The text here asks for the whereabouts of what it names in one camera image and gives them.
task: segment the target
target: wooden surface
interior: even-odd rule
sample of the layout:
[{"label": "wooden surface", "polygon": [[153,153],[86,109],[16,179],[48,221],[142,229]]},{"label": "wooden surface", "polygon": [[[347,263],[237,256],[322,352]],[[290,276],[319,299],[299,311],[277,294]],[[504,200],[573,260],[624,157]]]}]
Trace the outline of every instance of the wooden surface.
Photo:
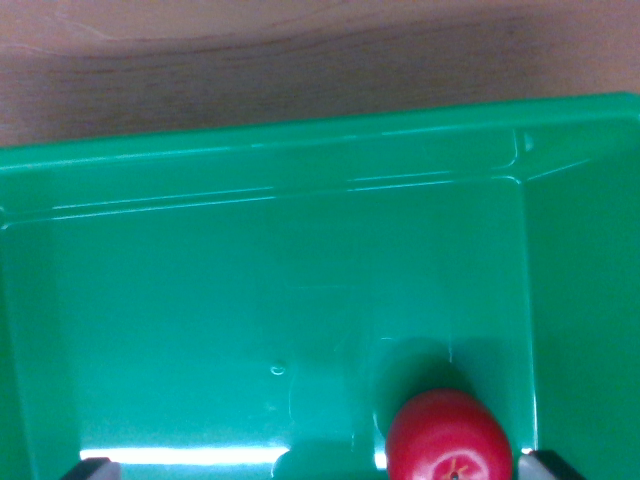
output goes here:
[{"label": "wooden surface", "polygon": [[0,145],[640,92],[635,0],[7,0]]}]

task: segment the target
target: water droplet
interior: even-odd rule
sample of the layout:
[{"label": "water droplet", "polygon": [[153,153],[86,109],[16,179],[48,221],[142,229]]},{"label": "water droplet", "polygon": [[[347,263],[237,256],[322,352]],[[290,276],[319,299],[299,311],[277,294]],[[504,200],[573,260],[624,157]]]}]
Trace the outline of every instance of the water droplet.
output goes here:
[{"label": "water droplet", "polygon": [[276,362],[271,366],[269,371],[275,376],[279,377],[280,375],[284,375],[284,372],[287,371],[287,367],[282,362]]}]

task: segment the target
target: green plastic bin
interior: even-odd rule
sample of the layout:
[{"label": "green plastic bin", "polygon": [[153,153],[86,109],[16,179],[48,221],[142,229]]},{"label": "green plastic bin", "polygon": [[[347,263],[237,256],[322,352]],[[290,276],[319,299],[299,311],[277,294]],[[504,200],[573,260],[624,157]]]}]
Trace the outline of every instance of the green plastic bin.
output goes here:
[{"label": "green plastic bin", "polygon": [[515,458],[640,458],[640,99],[0,151],[0,472],[376,479],[470,391]]}]

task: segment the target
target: red apple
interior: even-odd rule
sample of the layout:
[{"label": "red apple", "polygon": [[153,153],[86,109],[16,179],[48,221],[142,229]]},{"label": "red apple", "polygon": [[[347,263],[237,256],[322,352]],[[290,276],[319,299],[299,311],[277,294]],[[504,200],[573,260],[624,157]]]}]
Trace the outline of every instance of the red apple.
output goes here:
[{"label": "red apple", "polygon": [[484,405],[458,390],[409,400],[386,444],[391,480],[511,480],[507,436]]}]

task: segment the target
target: wooden table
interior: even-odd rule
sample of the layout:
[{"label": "wooden table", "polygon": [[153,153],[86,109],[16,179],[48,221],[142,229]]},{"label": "wooden table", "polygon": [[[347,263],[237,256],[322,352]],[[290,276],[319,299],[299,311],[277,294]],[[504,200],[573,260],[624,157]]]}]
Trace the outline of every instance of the wooden table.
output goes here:
[{"label": "wooden table", "polygon": [[635,0],[7,0],[0,144],[640,92]]}]

